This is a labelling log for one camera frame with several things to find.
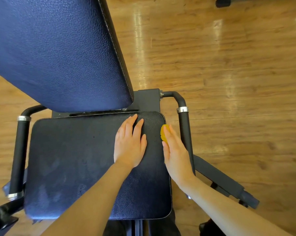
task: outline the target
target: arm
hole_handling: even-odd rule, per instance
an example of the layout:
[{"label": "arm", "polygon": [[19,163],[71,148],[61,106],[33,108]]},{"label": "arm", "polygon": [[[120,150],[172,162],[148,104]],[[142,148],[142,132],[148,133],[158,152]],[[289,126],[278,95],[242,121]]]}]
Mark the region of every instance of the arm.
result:
[{"label": "arm", "polygon": [[130,171],[138,166],[146,150],[146,135],[140,138],[143,119],[137,123],[133,133],[136,118],[137,114],[125,120],[116,134],[115,163],[42,236],[102,236],[122,183]]},{"label": "arm", "polygon": [[170,126],[162,142],[166,167],[180,189],[189,195],[227,236],[288,236],[287,232],[249,209],[225,197],[194,176],[189,155]]}]

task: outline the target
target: weight bench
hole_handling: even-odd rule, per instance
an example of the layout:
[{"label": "weight bench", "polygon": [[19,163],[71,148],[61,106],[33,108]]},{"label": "weight bench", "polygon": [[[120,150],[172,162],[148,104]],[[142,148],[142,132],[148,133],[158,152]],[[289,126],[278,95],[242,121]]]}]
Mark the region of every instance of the weight bench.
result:
[{"label": "weight bench", "polygon": [[[168,97],[178,103],[193,172],[225,196],[257,207],[243,186],[193,155],[188,107],[179,93],[133,91],[105,0],[0,0],[0,75],[41,103],[18,117],[0,235],[23,209],[34,222],[58,218],[114,163],[116,131],[134,113],[145,120],[148,145],[123,183],[110,220],[129,220],[128,234],[141,236],[143,220],[169,215],[171,181],[160,139],[166,123],[160,100]],[[47,108],[52,117],[34,124],[25,169],[31,115]]]}]

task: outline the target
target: left hand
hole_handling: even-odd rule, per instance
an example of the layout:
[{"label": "left hand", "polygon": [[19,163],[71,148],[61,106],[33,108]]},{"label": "left hand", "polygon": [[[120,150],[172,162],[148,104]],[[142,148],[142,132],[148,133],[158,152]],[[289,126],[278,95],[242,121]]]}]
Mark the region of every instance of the left hand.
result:
[{"label": "left hand", "polygon": [[141,162],[146,146],[146,134],[140,139],[141,127],[144,123],[143,119],[136,124],[133,132],[133,125],[137,119],[137,114],[126,119],[115,136],[114,145],[114,162],[122,163],[130,169],[138,166]]}]

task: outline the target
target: forearm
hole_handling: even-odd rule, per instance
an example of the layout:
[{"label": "forearm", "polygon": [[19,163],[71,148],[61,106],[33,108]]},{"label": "forearm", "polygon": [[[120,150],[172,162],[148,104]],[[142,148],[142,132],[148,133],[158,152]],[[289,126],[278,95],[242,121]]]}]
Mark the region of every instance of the forearm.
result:
[{"label": "forearm", "polygon": [[179,184],[179,187],[213,219],[227,236],[290,235],[196,177]]},{"label": "forearm", "polygon": [[116,196],[131,168],[115,163],[42,235],[102,236]]}]

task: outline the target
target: right hand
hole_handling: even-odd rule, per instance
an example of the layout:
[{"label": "right hand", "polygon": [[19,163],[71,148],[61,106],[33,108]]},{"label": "right hand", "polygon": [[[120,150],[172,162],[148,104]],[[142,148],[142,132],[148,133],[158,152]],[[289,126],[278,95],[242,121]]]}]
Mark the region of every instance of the right hand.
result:
[{"label": "right hand", "polygon": [[186,182],[194,176],[192,166],[189,160],[189,154],[183,145],[181,139],[170,125],[170,131],[166,126],[163,127],[166,142],[162,142],[164,162],[171,178],[182,187]]}]

